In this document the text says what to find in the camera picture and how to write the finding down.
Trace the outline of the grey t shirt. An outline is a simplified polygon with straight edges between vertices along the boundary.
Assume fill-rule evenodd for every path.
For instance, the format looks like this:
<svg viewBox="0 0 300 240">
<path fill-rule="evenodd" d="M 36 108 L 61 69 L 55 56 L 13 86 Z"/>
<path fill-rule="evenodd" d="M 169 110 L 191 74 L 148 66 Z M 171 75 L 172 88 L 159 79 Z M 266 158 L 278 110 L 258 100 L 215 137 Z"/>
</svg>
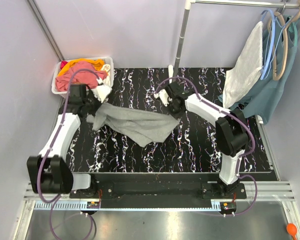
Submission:
<svg viewBox="0 0 300 240">
<path fill-rule="evenodd" d="M 118 107 L 103 103 L 94 115 L 89 114 L 86 121 L 98 131 L 104 125 L 129 137 L 140 147 L 150 143 L 163 143 L 180 121 L 171 115 L 157 112 Z"/>
</svg>

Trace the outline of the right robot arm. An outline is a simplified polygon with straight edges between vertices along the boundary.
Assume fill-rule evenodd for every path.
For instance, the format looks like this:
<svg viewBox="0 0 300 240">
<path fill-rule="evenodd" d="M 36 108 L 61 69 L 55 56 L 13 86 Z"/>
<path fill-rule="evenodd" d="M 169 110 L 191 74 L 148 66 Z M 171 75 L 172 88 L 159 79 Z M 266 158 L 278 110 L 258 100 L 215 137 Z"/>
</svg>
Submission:
<svg viewBox="0 0 300 240">
<path fill-rule="evenodd" d="M 215 127 L 215 143 L 222 153 L 222 162 L 217 183 L 212 185 L 211 191 L 222 197 L 234 194 L 240 183 L 242 157 L 250 143 L 243 113 L 239 109 L 231 111 L 219 107 L 193 91 L 182 90 L 176 82 L 160 90 L 158 97 L 175 119 L 191 112 Z"/>
</svg>

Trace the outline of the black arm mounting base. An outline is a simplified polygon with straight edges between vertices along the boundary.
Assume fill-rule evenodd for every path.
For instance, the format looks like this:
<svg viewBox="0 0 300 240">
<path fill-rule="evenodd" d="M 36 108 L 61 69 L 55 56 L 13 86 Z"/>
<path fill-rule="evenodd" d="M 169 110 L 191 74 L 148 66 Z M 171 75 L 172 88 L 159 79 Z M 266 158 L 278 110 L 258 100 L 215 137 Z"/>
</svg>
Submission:
<svg viewBox="0 0 300 240">
<path fill-rule="evenodd" d="M 101 197 L 101 208 L 210 208 L 212 200 L 246 200 L 243 183 L 224 187 L 217 173 L 93 173 L 92 186 L 70 194 L 72 199 Z"/>
</svg>

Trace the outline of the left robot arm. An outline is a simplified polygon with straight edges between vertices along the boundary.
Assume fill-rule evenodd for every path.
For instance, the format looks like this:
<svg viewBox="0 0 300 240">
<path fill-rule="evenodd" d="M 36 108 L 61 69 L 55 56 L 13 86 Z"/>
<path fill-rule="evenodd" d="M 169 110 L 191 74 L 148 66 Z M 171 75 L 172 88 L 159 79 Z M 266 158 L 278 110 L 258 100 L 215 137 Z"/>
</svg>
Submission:
<svg viewBox="0 0 300 240">
<path fill-rule="evenodd" d="M 37 156 L 30 156 L 26 162 L 34 193 L 69 194 L 92 187 L 92 176 L 88 173 L 73 173 L 66 164 L 66 157 L 82 121 L 87 115 L 96 113 L 101 105 L 87 85 L 70 86 L 69 95 L 59 109 L 48 142 Z"/>
</svg>

